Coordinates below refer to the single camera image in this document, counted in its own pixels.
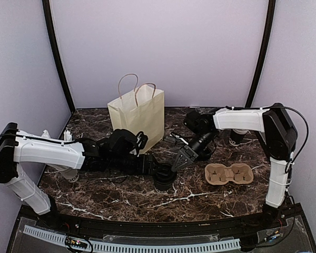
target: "dark marble tabletop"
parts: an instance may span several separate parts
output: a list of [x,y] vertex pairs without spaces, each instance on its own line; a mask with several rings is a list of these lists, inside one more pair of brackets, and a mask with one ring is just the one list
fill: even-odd
[[[171,131],[192,136],[183,120],[190,108],[165,108],[165,134]],[[77,110],[67,128],[75,137],[95,140],[112,132],[107,109]],[[216,151],[210,161],[196,162],[180,170],[173,188],[159,192],[150,176],[129,176],[120,172],[83,172],[76,183],[67,182],[56,170],[47,167],[39,186],[56,200],[61,213],[80,217],[137,222],[180,222],[221,219],[262,211],[268,190],[270,166],[253,133],[239,147],[228,144],[228,132],[215,139]],[[151,152],[158,161],[173,162],[180,146],[159,142]],[[254,173],[251,184],[229,182],[213,186],[206,182],[208,163],[246,163]]]

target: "perforated metal strip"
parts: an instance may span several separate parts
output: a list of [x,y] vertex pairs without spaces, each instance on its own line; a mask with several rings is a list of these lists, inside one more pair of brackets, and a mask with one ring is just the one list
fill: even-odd
[[[65,247],[65,235],[49,232],[43,229],[34,228],[26,225],[23,233],[32,237],[50,242],[62,247]],[[173,245],[173,246],[141,246],[141,245],[124,245],[110,244],[90,240],[95,253],[100,252],[117,252],[117,253],[205,253],[205,252],[224,252],[233,249],[240,249],[240,240],[233,239],[227,241],[210,242],[207,244],[192,244],[192,245]]]

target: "bag handle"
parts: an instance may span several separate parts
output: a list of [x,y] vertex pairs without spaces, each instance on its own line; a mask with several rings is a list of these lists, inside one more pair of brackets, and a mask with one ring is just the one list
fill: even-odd
[[156,92],[156,85],[155,85],[154,83],[143,83],[141,86],[139,86],[139,88],[138,88],[138,89],[136,90],[136,92],[135,92],[135,100],[136,100],[136,105],[137,105],[137,107],[138,107],[137,93],[138,93],[139,89],[140,89],[142,86],[144,86],[144,85],[149,85],[149,84],[151,84],[151,85],[154,86],[154,90],[153,90],[153,93],[152,93],[152,98],[153,98],[154,93]]
[[136,87],[137,87],[137,85],[138,85],[138,76],[137,76],[136,74],[131,73],[131,74],[126,74],[125,76],[123,76],[123,77],[120,79],[120,81],[118,82],[118,94],[120,95],[120,98],[121,98],[121,99],[122,99],[122,95],[121,95],[120,85],[121,85],[121,82],[122,82],[123,78],[127,77],[128,75],[134,75],[134,76],[136,76],[136,78],[137,78],[137,82],[136,82],[135,88],[133,88],[133,91],[136,90]]

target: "black bar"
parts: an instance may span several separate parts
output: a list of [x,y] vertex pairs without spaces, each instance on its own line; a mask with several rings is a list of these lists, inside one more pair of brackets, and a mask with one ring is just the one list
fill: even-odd
[[44,17],[46,19],[49,41],[51,43],[53,57],[54,57],[56,69],[58,72],[58,77],[60,78],[61,86],[62,86],[64,95],[65,95],[65,98],[67,100],[67,104],[69,106],[69,109],[70,109],[71,113],[73,113],[73,112],[75,112],[76,108],[74,105],[73,98],[70,94],[67,79],[65,78],[63,65],[62,65],[62,61],[61,61],[61,57],[60,57],[60,52],[59,52],[58,46],[57,46],[54,24],[53,24],[53,19],[52,19],[51,6],[49,3],[49,0],[42,0],[42,4],[43,4]]
[[269,0],[268,2],[267,18],[265,20],[265,26],[264,26],[264,32],[263,32],[263,38],[262,38],[258,63],[256,64],[256,69],[255,69],[252,85],[249,90],[245,107],[252,106],[252,103],[256,94],[256,90],[259,85],[261,72],[263,69],[263,64],[264,64],[265,56],[267,53],[270,33],[272,30],[272,24],[273,24],[274,12],[275,12],[275,3],[276,3],[276,0]]

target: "marble table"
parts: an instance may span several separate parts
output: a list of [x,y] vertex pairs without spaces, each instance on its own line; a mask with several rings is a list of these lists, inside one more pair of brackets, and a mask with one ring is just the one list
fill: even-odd
[[[165,108],[165,134],[173,131],[191,137],[192,132],[183,125],[186,113],[191,110],[194,109]],[[77,110],[67,128],[77,138],[95,140],[112,132],[107,109]],[[229,145],[228,139],[228,131],[222,131],[215,139],[216,151],[212,158],[180,170],[173,188],[167,192],[157,191],[150,176],[127,177],[113,170],[111,173],[80,171],[79,180],[69,183],[50,167],[46,167],[39,186],[55,198],[60,213],[94,219],[184,222],[261,212],[270,173],[266,156],[253,133],[248,133],[239,147]],[[161,141],[151,152],[158,161],[172,163],[179,148]],[[254,181],[247,185],[233,182],[223,186],[210,185],[204,175],[208,163],[226,166],[246,163],[253,169]]]

